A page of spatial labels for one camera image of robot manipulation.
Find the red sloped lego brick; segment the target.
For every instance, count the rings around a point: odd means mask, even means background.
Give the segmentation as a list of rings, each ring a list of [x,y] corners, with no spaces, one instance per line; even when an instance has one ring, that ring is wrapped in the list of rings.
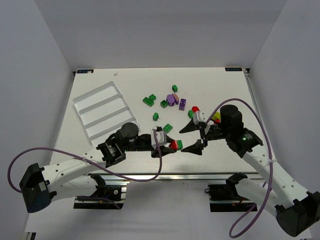
[[[170,144],[169,147],[173,150],[177,150],[179,148],[178,143],[176,140],[173,140]]]

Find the green small lego brick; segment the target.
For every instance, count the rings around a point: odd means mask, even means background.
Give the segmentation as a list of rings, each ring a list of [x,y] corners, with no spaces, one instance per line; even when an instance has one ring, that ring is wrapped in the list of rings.
[[[175,141],[175,149],[180,151],[183,149],[183,142],[182,140],[176,140]]]

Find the green rounded lego brick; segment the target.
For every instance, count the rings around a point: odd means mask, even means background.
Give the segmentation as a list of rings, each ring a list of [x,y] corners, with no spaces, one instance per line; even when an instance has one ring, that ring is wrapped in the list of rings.
[[[188,117],[189,117],[190,119],[193,118],[193,114],[194,114],[194,112],[193,112],[192,110],[189,110],[188,113],[187,113],[187,115],[188,115]]]

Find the red rounded lego brick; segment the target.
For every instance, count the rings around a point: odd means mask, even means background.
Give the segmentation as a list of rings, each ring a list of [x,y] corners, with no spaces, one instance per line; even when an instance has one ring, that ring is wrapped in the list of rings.
[[[199,111],[199,108],[197,106],[193,106],[191,108],[191,110],[195,113],[195,112]]]

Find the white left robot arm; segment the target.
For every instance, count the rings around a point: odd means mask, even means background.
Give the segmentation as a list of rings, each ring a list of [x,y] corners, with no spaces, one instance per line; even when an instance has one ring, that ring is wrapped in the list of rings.
[[[116,204],[121,200],[121,190],[108,186],[103,177],[94,172],[124,161],[126,152],[150,152],[152,158],[161,159],[176,152],[170,147],[173,142],[162,127],[140,135],[138,126],[129,122],[81,156],[72,153],[69,160],[42,167],[34,163],[19,183],[26,210],[36,213],[53,201],[73,197]]]

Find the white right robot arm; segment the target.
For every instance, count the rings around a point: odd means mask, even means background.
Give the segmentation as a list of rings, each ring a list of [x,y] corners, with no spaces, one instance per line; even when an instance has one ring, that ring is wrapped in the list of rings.
[[[267,187],[263,188],[247,175],[235,173],[226,179],[225,184],[231,197],[242,197],[263,207],[291,237],[297,237],[317,223],[320,220],[320,193],[311,193],[295,181],[275,158],[269,159],[263,141],[244,127],[242,113],[235,105],[222,106],[220,117],[217,124],[209,124],[205,122],[203,112],[193,113],[180,133],[199,131],[200,139],[182,151],[201,155],[209,141],[224,139],[227,146],[267,182]]]

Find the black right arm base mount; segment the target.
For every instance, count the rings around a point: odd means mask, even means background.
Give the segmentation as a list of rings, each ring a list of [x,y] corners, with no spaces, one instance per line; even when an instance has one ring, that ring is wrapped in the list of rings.
[[[209,196],[210,212],[245,213],[250,209],[256,212],[258,210],[257,205],[240,196],[236,190],[236,184],[247,178],[245,174],[237,172],[227,178],[224,184],[209,184],[204,192]]]

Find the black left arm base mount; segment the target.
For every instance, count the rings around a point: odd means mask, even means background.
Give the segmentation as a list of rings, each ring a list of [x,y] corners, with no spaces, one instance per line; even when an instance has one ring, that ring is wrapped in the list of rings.
[[[89,174],[79,178],[89,189],[74,200],[74,209],[83,210],[121,210],[124,206],[128,181],[117,180],[104,174]]]

